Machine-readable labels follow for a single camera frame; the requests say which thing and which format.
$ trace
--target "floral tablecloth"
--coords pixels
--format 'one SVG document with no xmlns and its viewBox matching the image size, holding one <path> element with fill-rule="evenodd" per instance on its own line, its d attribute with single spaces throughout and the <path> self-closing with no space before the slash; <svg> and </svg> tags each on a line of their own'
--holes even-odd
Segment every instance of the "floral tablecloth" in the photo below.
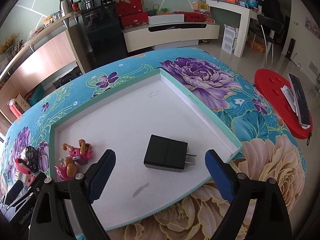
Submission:
<svg viewBox="0 0 320 240">
<path fill-rule="evenodd" d="M 50 175 L 48 141 L 53 123 L 91 98 L 159 67 L 191 90 L 242 142 L 242 151 L 230 163 L 234 170 L 251 179 L 275 178 L 290 212 L 306 174 L 296 141 L 255 87 L 212 55 L 193 48 L 152 51 L 113 62 L 71 81 L 29 109 L 6 135 L 0 159 L 0 195 L 13 185 L 13 160 L 25 146 L 38 149 L 39 169 Z M 238 239 L 245 236 L 254 205 L 252 200 Z M 112 239 L 126 240 L 206 240 L 228 207 L 210 180 L 165 210 L 108 234 Z"/>
</svg>

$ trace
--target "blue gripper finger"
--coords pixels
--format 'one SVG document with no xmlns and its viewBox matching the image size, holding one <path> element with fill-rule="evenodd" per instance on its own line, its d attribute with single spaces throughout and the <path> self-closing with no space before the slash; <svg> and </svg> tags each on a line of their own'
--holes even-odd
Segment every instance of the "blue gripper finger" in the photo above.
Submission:
<svg viewBox="0 0 320 240">
<path fill-rule="evenodd" d="M 232 167 L 224 163 L 215 150 L 209 150 L 205 154 L 205 165 L 218 187 L 223 199 L 227 200 L 230 204 L 233 203 L 235 198 L 234 183 L 236 183 L 236 173 Z"/>
<path fill-rule="evenodd" d="M 89 172 L 89 176 L 86 179 L 89 189 L 87 198 L 90 203 L 100 198 L 115 165 L 116 154 L 113 150 L 106 150 L 100 160 L 92 165 L 93 169 L 90 169 L 90 171 L 94 172 L 94 174 Z"/>
</svg>

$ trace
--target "pink toy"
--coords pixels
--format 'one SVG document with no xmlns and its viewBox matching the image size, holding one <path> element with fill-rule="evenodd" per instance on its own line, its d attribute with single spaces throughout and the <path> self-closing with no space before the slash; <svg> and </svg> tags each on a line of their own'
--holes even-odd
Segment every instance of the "pink toy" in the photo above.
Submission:
<svg viewBox="0 0 320 240">
<path fill-rule="evenodd" d="M 14 160 L 14 167 L 16 168 L 17 171 L 23 173 L 23 174 L 31 174 L 31 170 L 28 169 L 25 165 L 22 165 L 19 163 L 19 160 L 21 160 L 20 158 L 16 158 Z"/>
<path fill-rule="evenodd" d="M 72 157 L 72 159 L 79 163 L 80 165 L 86 165 L 88 163 L 88 159 L 90 159 L 92 150 L 91 144 L 85 143 L 85 140 L 79 140 L 80 148 L 74 148 L 66 143 L 62 145 L 62 149 L 69 150 L 68 156 Z"/>
<path fill-rule="evenodd" d="M 66 143 L 62 145 L 63 150 L 69 150 L 69 154 L 66 158 L 60 158 L 61 165 L 55 166 L 57 175 L 62 180 L 72 179 L 77 173 L 76 163 L 80 165 L 86 165 L 88 159 L 90 159 L 92 150 L 91 144 L 85 143 L 85 140 L 79 140 L 80 148 L 74 148 Z"/>
</svg>

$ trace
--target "white box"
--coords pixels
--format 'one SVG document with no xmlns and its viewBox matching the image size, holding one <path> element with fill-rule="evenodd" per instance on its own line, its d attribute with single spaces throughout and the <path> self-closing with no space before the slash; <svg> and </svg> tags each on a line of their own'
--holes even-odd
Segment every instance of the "white box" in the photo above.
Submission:
<svg viewBox="0 0 320 240">
<path fill-rule="evenodd" d="M 238 33 L 239 28 L 234 28 L 226 24 L 224 25 L 224 35 L 221 48 L 229 54 L 233 54 L 235 52 Z"/>
<path fill-rule="evenodd" d="M 31 107 L 20 93 L 15 98 L 15 106 L 17 105 L 19 105 L 24 112 L 26 112 Z"/>
<path fill-rule="evenodd" d="M 148 16 L 150 25 L 166 24 L 166 23 L 183 23 L 184 14 L 165 14 Z"/>
</svg>

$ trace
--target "toy figure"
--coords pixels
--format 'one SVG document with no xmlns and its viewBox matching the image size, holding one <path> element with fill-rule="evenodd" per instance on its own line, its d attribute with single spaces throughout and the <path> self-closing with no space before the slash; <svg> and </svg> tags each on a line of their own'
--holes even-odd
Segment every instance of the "toy figure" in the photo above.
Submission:
<svg viewBox="0 0 320 240">
<path fill-rule="evenodd" d="M 92 150 L 91 144 L 85 143 L 85 140 L 79 140 L 80 148 L 74 148 L 66 143 L 62 144 L 63 150 L 69 150 L 69 155 L 72 159 L 79 163 L 80 165 L 86 165 L 88 163 L 88 159 L 90 159 Z"/>
<path fill-rule="evenodd" d="M 38 152 L 32 146 L 26 147 L 22 153 L 20 158 L 16 158 L 14 160 L 14 167 L 17 171 L 31 175 L 31 173 L 36 173 L 38 171 Z"/>
<path fill-rule="evenodd" d="M 77 173 L 77 166 L 76 163 L 72 160 L 70 156 L 66 158 L 60 158 L 59 161 L 61 165 L 55 166 L 57 175 L 62 180 L 69 180 L 72 179 Z"/>
<path fill-rule="evenodd" d="M 80 148 L 74 148 L 66 143 L 62 145 L 63 150 L 69 150 L 69 154 L 66 158 L 60 158 L 61 165 L 55 166 L 57 175 L 63 180 L 72 179 L 77 173 L 76 163 L 80 165 L 86 165 L 88 159 L 90 159 L 92 150 L 89 143 L 85 143 L 85 140 L 79 140 Z"/>
</svg>

